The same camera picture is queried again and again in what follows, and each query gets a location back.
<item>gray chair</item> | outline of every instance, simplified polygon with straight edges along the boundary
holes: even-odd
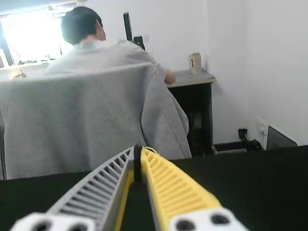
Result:
[[[0,84],[7,179],[90,171],[135,144],[191,157],[187,117],[151,64]]]

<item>black device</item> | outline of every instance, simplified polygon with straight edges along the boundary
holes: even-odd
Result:
[[[267,150],[277,149],[277,148],[286,148],[286,147],[296,147],[297,143],[287,136],[283,135],[281,132],[269,126],[268,131],[268,142]]]
[[[143,43],[142,36],[136,36],[133,39],[133,35],[132,35],[132,32],[131,32],[131,24],[130,24],[129,13],[128,12],[124,13],[123,18],[124,18],[124,25],[125,25],[125,32],[126,32],[127,40],[137,44],[138,46],[140,46],[142,49],[145,50],[145,46],[144,46],[144,43]]]

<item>bright window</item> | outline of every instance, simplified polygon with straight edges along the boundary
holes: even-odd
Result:
[[[15,64],[40,62],[59,58],[68,53],[72,45],[64,41],[61,33],[61,16],[72,8],[40,9],[8,15],[1,19]]]

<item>person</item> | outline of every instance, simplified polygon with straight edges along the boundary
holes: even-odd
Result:
[[[101,71],[129,64],[152,63],[165,77],[165,82],[175,82],[171,70],[164,69],[150,54],[138,45],[126,41],[106,41],[102,19],[92,9],[76,7],[62,18],[63,38],[73,49],[50,64],[46,75]]]

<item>power outlet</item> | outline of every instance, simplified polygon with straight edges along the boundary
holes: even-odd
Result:
[[[268,126],[267,124],[260,118],[256,118],[256,126],[258,131],[258,141],[262,145],[262,147],[265,149],[266,147],[266,137],[268,133]]]

